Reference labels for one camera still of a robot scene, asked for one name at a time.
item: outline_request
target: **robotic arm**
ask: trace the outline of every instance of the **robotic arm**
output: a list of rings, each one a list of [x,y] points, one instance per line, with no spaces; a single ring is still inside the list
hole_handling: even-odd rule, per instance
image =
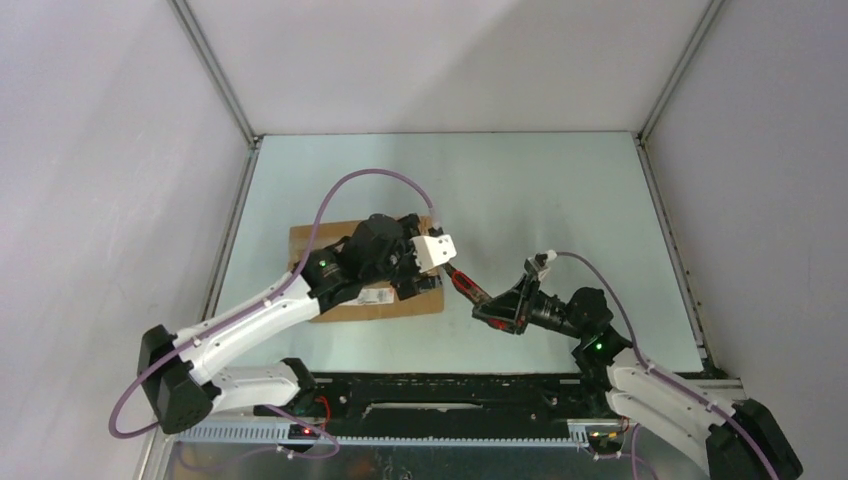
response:
[[[395,220],[372,215],[353,235],[315,250],[297,278],[287,272],[274,285],[231,311],[170,334],[162,325],[142,337],[139,372],[177,345],[192,342],[151,375],[142,388],[165,433],[193,427],[209,414],[259,404],[297,403],[314,380],[298,359],[262,367],[227,367],[261,341],[357,298],[364,286],[389,281],[403,300],[441,285],[426,272],[444,264],[456,249],[450,235],[419,231],[417,215]],[[283,284],[288,288],[275,294]],[[238,312],[238,321],[221,327]],[[204,332],[214,331],[211,335]]]
[[[700,392],[642,355],[610,325],[613,313],[603,290],[580,288],[567,303],[542,292],[548,264],[556,257],[549,251],[528,258],[518,283],[496,297],[449,263],[444,268],[457,291],[474,304],[472,316],[490,327],[520,335],[533,324],[580,340],[572,355],[590,400],[642,424],[710,478],[770,478],[762,457],[781,480],[801,475],[798,457],[766,407],[753,399],[734,404]],[[740,435],[748,435],[759,452]]]

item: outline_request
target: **white table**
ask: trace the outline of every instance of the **white table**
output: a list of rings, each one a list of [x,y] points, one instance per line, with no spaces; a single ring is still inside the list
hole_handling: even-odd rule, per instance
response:
[[[491,294],[512,286],[525,257],[547,249],[587,257],[607,277],[646,353],[675,371],[702,370],[636,149],[628,133],[475,133],[270,136],[262,142],[218,311],[279,278],[289,228],[310,224],[342,175],[399,171],[424,187],[459,252],[454,264]],[[352,180],[324,221],[372,213],[426,213],[396,180]],[[600,287],[585,267],[559,259],[545,291],[565,300]],[[303,323],[243,355],[256,365],[299,357],[313,371],[576,372],[576,341],[530,326],[490,329],[448,287],[441,314],[365,322]],[[614,325],[626,334],[621,315]]]

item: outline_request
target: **flattened cardboard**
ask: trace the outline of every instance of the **flattened cardboard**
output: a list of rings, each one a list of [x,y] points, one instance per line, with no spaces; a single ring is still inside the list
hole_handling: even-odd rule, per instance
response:
[[[324,223],[318,226],[313,249],[323,248],[337,242],[345,235],[352,235],[360,220],[350,222]],[[421,217],[421,230],[430,228],[430,217]],[[309,232],[312,225],[292,227],[289,231],[289,268],[300,260],[306,244],[309,241]],[[438,275],[438,270],[430,272]],[[379,282],[365,287],[365,289],[392,289],[388,282]],[[444,290],[440,287],[430,292],[400,301],[397,295],[393,295],[391,303],[370,305],[339,305],[312,319],[313,322],[346,322],[352,320],[376,320],[378,318],[410,317],[425,315],[428,313],[439,313],[445,309]]]

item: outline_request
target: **cardboard box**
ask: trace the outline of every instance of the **cardboard box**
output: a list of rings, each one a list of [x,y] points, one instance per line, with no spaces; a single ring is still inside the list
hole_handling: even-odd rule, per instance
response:
[[[360,220],[351,222],[324,223],[318,226],[313,249],[323,248],[352,235]],[[430,217],[421,217],[422,231],[430,228]],[[289,231],[289,268],[300,260],[312,225],[292,227]],[[438,269],[431,271],[438,275]],[[388,282],[375,283],[362,289],[357,300],[339,305],[312,319],[313,322],[345,322],[350,320],[375,320],[378,318],[409,317],[428,313],[439,313],[445,309],[445,294],[442,288],[400,301]]]

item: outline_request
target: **white wall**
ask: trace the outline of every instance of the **white wall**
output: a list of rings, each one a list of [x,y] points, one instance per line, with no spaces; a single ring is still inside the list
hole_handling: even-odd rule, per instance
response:
[[[848,3],[728,2],[650,142],[723,366],[844,478]]]
[[[164,0],[0,7],[0,478],[131,477],[109,411],[197,319],[245,152]]]
[[[192,0],[260,133],[638,130],[707,0]]]

